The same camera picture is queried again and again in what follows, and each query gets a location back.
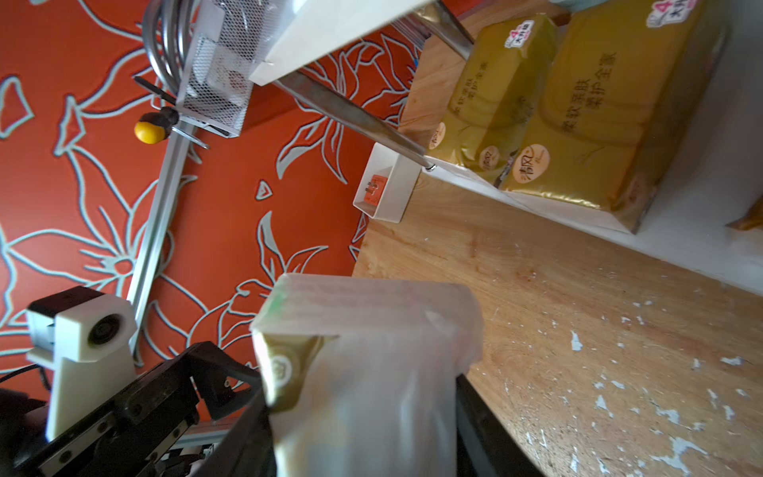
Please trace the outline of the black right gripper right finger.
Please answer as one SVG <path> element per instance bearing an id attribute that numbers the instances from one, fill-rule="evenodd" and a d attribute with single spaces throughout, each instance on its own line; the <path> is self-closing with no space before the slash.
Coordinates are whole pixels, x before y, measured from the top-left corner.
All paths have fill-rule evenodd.
<path id="1" fill-rule="evenodd" d="M 464 375 L 456 379 L 456 428 L 457 476 L 544 476 Z"/>

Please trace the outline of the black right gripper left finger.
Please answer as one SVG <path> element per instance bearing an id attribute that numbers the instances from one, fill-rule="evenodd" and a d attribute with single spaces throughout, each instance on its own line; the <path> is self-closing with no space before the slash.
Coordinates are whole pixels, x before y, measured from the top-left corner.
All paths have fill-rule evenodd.
<path id="1" fill-rule="evenodd" d="M 193 476 L 276 476 L 269 409 L 263 391 Z"/>

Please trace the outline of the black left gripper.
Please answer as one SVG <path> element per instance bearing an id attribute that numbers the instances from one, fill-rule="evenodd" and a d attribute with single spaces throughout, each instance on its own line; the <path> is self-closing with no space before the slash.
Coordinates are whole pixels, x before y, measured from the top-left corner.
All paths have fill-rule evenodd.
<path id="1" fill-rule="evenodd" d="M 149 476 L 161 456 L 199 423 L 198 403 L 218 421 L 245 407 L 261 390 L 258 371 L 203 342 L 87 411 L 62 435 L 47 437 L 41 419 L 52 405 L 4 389 L 1 473 Z"/>

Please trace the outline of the white tissue pack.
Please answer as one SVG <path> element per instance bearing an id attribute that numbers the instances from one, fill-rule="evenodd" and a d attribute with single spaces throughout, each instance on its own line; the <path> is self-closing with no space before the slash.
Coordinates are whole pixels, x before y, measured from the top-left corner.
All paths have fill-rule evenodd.
<path id="1" fill-rule="evenodd" d="M 250 326 L 281 476 L 452 476 L 482 356 L 461 284 L 284 274 Z"/>

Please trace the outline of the gold tissue pack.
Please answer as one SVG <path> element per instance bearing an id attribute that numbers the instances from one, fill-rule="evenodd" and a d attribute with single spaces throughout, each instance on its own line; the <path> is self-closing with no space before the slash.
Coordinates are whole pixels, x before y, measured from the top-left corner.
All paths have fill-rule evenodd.
<path id="1" fill-rule="evenodd" d="M 720 1 L 607 1 L 575 13 L 503 189 L 637 232 L 727 32 Z"/>
<path id="2" fill-rule="evenodd" d="M 428 155 L 496 185 L 519 151 L 557 51 L 558 27 L 544 14 L 481 30 Z"/>
<path id="3" fill-rule="evenodd" d="M 745 215 L 726 225 L 727 228 L 737 231 L 751 231 L 761 228 L 763 225 L 763 197 L 760 197 L 745 213 Z"/>

